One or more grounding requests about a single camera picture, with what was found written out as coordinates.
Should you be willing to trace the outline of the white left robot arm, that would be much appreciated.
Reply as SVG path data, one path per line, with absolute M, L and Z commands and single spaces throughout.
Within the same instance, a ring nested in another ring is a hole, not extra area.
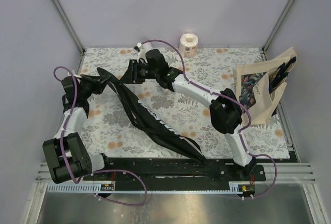
M 88 99 L 92 94 L 102 94 L 110 76 L 67 76 L 61 80 L 65 94 L 62 96 L 64 120 L 56 135 L 44 141 L 42 148 L 52 181 L 60 184 L 71 179 L 77 182 L 94 174 L 101 180 L 112 175 L 112 167 L 105 163 L 106 156 L 90 156 L 81 132 L 89 115 Z

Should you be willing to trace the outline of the white shuttlecock tube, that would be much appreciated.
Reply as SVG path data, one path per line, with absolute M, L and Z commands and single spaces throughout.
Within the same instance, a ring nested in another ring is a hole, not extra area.
M 141 44 L 142 44 L 141 45 L 141 49 L 145 53 L 154 49 L 154 47 L 153 47 L 153 45 L 152 45 L 151 42 L 144 42 L 144 43 L 141 43 Z

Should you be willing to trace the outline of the black racket bag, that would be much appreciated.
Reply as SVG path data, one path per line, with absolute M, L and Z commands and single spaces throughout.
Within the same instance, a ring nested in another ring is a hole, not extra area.
M 108 86 L 118 96 L 131 124 L 146 133 L 156 144 L 193 161 L 205 164 L 206 158 L 200 146 L 191 138 L 184 137 L 144 105 L 127 86 L 107 70 L 98 67 L 100 76 L 109 77 Z

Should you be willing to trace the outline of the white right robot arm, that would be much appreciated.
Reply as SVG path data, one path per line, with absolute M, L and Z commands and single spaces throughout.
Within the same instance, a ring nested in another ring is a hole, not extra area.
M 246 150 L 246 141 L 240 135 L 242 108 L 238 105 L 233 91 L 216 91 L 200 86 L 185 78 L 184 72 L 170 67 L 158 49 L 143 53 L 145 57 L 131 59 L 120 81 L 124 84 L 141 84 L 153 79 L 164 89 L 192 98 L 209 108 L 212 126 L 224 134 L 237 164 L 235 174 L 240 180 L 248 180 L 254 174 L 250 164 L 253 157 Z

